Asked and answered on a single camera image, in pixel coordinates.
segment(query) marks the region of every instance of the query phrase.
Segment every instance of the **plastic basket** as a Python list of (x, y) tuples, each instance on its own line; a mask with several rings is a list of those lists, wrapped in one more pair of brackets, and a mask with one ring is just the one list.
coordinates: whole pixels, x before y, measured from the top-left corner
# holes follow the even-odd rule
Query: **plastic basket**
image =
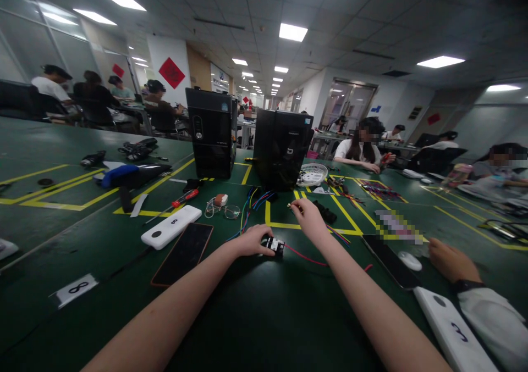
[(326, 166), (319, 163), (308, 163), (301, 166), (301, 173), (297, 179), (299, 186), (321, 185), (328, 175)]

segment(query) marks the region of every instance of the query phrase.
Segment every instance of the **screwdriver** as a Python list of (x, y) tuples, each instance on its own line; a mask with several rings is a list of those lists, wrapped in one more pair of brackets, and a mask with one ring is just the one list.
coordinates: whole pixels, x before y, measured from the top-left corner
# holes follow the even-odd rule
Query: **screwdriver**
[(183, 196), (181, 196), (178, 200), (172, 202), (172, 203), (170, 204), (170, 207), (169, 207), (169, 208), (167, 208), (166, 210), (163, 210), (163, 211), (162, 211), (161, 213), (159, 213), (157, 216), (152, 217), (150, 220), (148, 220), (147, 222), (145, 222), (143, 225), (146, 225), (146, 224), (148, 224), (150, 221), (155, 220), (155, 219), (158, 218), (160, 215), (162, 215), (163, 213), (166, 213), (166, 212), (169, 211), (170, 209), (174, 209), (174, 208), (178, 208), (178, 207), (180, 207), (180, 205), (181, 205), (182, 203), (185, 203), (186, 201), (189, 201), (189, 200), (195, 198), (196, 195), (198, 195), (198, 190), (197, 190), (197, 189), (195, 189), (195, 190), (190, 190), (190, 191), (184, 193)]

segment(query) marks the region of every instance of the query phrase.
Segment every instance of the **white computer mouse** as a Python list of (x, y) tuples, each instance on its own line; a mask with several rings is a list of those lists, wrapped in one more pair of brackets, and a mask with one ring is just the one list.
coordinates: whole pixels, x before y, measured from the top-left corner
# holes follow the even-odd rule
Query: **white computer mouse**
[(416, 257), (406, 251), (400, 251), (398, 253), (398, 258), (407, 266), (410, 270), (420, 271), (422, 270), (422, 264)]

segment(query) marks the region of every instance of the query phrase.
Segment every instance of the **black smartphone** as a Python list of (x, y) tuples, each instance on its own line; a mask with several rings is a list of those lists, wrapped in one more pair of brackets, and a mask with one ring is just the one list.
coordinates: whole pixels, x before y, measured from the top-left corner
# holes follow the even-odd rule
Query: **black smartphone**
[(394, 281), (405, 290), (421, 286), (420, 280), (405, 266), (398, 256), (387, 246), (380, 235), (363, 235), (369, 250), (381, 262)]
[(196, 267), (209, 243), (214, 226), (197, 223), (187, 225), (165, 258), (150, 284), (170, 287)]

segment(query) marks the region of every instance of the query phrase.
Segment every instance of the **black computer case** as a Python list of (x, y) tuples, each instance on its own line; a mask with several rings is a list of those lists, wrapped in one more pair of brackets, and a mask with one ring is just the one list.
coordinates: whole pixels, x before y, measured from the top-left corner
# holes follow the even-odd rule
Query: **black computer case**
[(295, 188), (314, 132), (310, 115), (259, 109), (253, 166), (265, 188)]
[(237, 153), (238, 101), (227, 94), (186, 88), (198, 178), (231, 177)]

